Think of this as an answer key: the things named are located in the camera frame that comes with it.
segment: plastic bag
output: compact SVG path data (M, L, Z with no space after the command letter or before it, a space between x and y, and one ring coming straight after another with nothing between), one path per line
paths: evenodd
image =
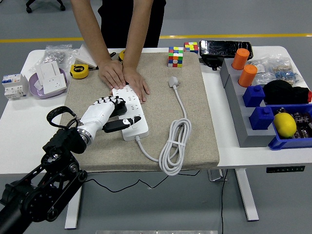
M264 58L252 60L249 64L255 65L258 72L254 78L255 82L264 86L272 80L285 80L294 85L302 77L294 71L290 58L281 55L267 55Z
M36 72L35 67L39 64L56 61L58 67L64 71L69 71L72 64L75 63L76 54L79 49L72 50L72 45L47 45L43 57L30 69Z

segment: human hand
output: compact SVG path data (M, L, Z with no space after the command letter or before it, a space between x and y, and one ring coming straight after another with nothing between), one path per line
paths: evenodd
M134 68L122 69L125 80L133 88L134 92L140 99L140 103L146 102L146 94L150 94L150 90L145 82L145 79Z
M126 85L122 64L117 60L103 61L98 64L99 77L110 89L122 89Z

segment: floor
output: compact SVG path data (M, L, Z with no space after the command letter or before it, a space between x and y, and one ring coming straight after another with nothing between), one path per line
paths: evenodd
M31 5L31 14L26 13L26 2L3 0L0 3L0 77L19 73L33 50L45 49L46 45L70 43L73 48L81 45L81 41L25 42L23 39L81 37L69 0L63 1L64 12L59 10L56 1L37 0ZM101 0L91 0L91 3L97 11ZM312 2L307 0L167 0L161 35L206 35L192 39L199 41L235 34L239 36L226 40L247 40L253 46L283 46L312 87L312 40L302 36L312 35L311 9ZM184 41L161 39L159 47L180 45ZM0 115L6 102L4 95L0 95ZM265 167L248 168L247 175L260 220L247 222L234 170L229 170L223 195L225 234L311 233L310 165L304 172L280 174L267 174ZM5 183L21 177L1 175L0 191L4 190ZM112 190L124 188L138 179L155 186L164 177L161 172L89 175ZM54 222L32 223L25 233L94 234L96 230L217 230L221 233L221 189L222 182L209 182L207 171L200 171L196 176L170 177L154 189L139 183L119 193L111 193L90 181L83 186L76 230L63 229L66 212L62 212Z

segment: yellow floor line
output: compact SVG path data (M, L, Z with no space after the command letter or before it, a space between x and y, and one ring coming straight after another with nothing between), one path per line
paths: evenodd
M160 36L160 39L209 39L209 38L293 38L312 37L312 33L284 34L206 34L206 35L171 35ZM48 42L48 41L82 41L83 38L29 38L29 39L0 39L0 43Z

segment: white cable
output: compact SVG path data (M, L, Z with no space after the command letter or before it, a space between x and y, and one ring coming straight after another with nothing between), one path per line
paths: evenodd
M167 143L162 149L159 159L155 159L151 157L143 148L140 137L136 136L136 141L141 149L141 151L146 155L146 157L154 162L158 162L161 170L163 170L169 176L175 176L178 174L182 168L184 154L185 154L185 146L186 142L191 135L192 124L189 119L186 118L186 111L184 109L183 103L180 99L180 96L177 92L176 85L173 85L173 89L175 90L176 97L180 103L182 111L184 113L184 118L179 120L174 120L171 123L169 137ZM170 155L171 149L175 147L175 151L172 155ZM172 162L171 159L178 153L176 162Z

